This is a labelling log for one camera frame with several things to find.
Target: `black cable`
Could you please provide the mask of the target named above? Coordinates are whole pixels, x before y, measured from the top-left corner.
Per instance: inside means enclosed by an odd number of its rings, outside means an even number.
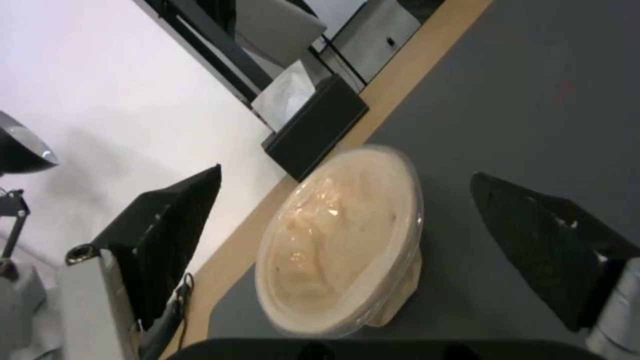
[[[178,342],[178,351],[182,350],[182,344],[184,343],[184,336],[187,333],[187,327],[189,326],[189,303],[191,302],[191,294],[193,293],[193,287],[195,281],[193,275],[190,272],[184,274],[182,278],[182,285],[176,290],[177,301],[180,304],[180,311],[182,313],[182,333],[180,334],[180,341]]]

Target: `lamp arm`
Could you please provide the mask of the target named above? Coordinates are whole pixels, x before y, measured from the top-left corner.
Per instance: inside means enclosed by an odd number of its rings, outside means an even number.
[[[27,203],[22,197],[23,190],[11,190],[0,196],[0,217],[15,217],[15,223],[6,241],[2,256],[0,258],[10,258],[18,242],[22,227],[31,213]]]

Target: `lamp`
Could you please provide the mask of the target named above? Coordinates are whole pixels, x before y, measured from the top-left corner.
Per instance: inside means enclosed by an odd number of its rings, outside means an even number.
[[[17,120],[0,111],[0,176],[36,172],[56,165],[58,157],[46,143]],[[11,257],[22,226],[30,214],[22,193],[23,190],[3,190],[0,193],[0,217],[16,218],[1,259]]]
[[[0,111],[0,174],[21,174],[58,165],[58,158],[36,134]]]

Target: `gray desk mat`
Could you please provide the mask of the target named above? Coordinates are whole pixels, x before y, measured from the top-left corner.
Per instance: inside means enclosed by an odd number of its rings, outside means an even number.
[[[406,153],[424,193],[419,290],[354,338],[580,343],[486,231],[478,170],[573,199],[640,240],[640,2],[496,1],[370,139]],[[277,338],[253,269],[211,313],[210,338]]]

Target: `tissue box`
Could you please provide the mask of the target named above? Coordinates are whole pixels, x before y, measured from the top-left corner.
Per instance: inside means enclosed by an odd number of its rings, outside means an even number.
[[[331,75],[262,147],[291,177],[302,181],[367,111],[358,94],[339,75]]]

